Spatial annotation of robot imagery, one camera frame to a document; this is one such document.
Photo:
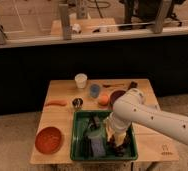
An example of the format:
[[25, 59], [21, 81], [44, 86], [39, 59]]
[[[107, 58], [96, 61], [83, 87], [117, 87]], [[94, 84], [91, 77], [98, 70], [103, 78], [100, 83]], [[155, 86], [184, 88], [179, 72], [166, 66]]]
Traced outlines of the beige yellow gripper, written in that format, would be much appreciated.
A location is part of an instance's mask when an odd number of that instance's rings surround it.
[[131, 126], [131, 123], [125, 124], [124, 122], [110, 119], [105, 119], [103, 123], [107, 134], [107, 140], [110, 141], [111, 138], [114, 138], [116, 146], [122, 145], [126, 137], [126, 131]]

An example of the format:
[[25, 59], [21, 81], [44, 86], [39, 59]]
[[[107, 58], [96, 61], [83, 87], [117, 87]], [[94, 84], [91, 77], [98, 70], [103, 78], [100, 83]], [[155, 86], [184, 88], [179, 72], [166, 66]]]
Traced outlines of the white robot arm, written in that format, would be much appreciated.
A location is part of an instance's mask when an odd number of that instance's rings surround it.
[[142, 91], [128, 90], [114, 102], [107, 117], [108, 126], [121, 134], [134, 122], [188, 145], [188, 116], [149, 107], [144, 101]]

